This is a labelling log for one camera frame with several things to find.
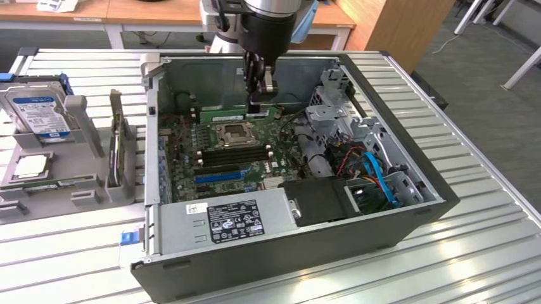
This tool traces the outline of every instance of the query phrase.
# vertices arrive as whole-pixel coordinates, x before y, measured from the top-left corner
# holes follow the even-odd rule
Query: cpu socket
[[[258,143],[250,122],[224,123],[216,126],[218,146],[253,146]]]

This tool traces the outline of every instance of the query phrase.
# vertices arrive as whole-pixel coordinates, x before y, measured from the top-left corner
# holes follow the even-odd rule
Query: blue hard drive label
[[[54,103],[55,99],[53,97],[26,97],[26,98],[14,98],[14,103],[19,105],[27,103]]]
[[[54,97],[14,98],[13,101],[22,119],[35,134],[46,138],[70,135],[71,130]]]

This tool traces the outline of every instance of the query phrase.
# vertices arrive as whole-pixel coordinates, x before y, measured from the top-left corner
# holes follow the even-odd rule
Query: power supply label
[[[256,200],[208,208],[213,242],[220,244],[265,234]]]
[[[14,103],[35,134],[42,137],[63,137],[70,134],[69,124],[57,112],[53,97],[14,98]]]

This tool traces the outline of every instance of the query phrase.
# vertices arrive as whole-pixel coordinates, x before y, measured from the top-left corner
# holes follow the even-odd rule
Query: sticker
[[[102,22],[101,18],[81,18],[81,17],[75,17],[74,18],[75,21],[86,21],[86,22]]]
[[[224,117],[213,117],[214,122],[230,122],[233,120],[244,120],[245,116],[237,115],[237,116],[224,116]]]
[[[246,117],[268,117],[269,116],[269,110],[261,113],[246,113]]]
[[[256,199],[212,206],[208,211],[214,243],[220,244],[265,234]]]
[[[208,207],[209,207],[209,203],[186,205],[186,214],[204,213],[204,212],[206,212]]]
[[[59,180],[59,186],[61,187],[74,186],[75,182],[79,182],[79,181],[85,181],[85,179]]]
[[[58,185],[45,185],[45,186],[29,187],[29,188],[25,188],[25,190],[26,190],[26,192],[33,192],[33,191],[57,189],[58,187],[59,187]]]
[[[57,102],[53,97],[14,98],[14,104],[35,134],[49,138],[70,134],[65,116],[55,112]]]

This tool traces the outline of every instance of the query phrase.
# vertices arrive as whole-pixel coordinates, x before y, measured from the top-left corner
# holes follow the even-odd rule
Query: warning label
[[[242,201],[208,208],[213,242],[220,244],[265,234],[257,202]]]

